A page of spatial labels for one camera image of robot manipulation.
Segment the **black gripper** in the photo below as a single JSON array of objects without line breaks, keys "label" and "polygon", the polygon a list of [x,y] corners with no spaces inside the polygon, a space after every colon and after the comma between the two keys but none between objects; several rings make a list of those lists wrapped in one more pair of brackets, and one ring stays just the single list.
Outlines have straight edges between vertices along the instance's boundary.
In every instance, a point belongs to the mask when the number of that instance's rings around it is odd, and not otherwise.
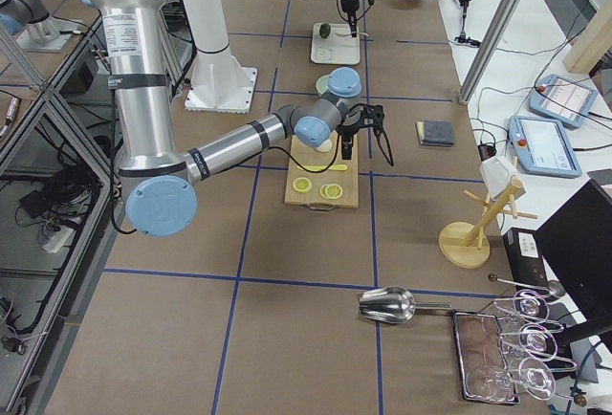
[{"label": "black gripper", "polygon": [[353,136],[364,128],[371,128],[378,139],[384,132],[384,111],[379,104],[355,104],[346,115],[344,121],[336,128],[343,136],[341,138],[341,157],[351,160],[353,155]]},{"label": "black gripper", "polygon": [[[367,0],[367,2],[370,6],[374,4],[374,0]],[[348,35],[352,37],[358,35],[357,12],[360,5],[361,0],[339,0],[340,17],[346,21],[348,25]]]}]

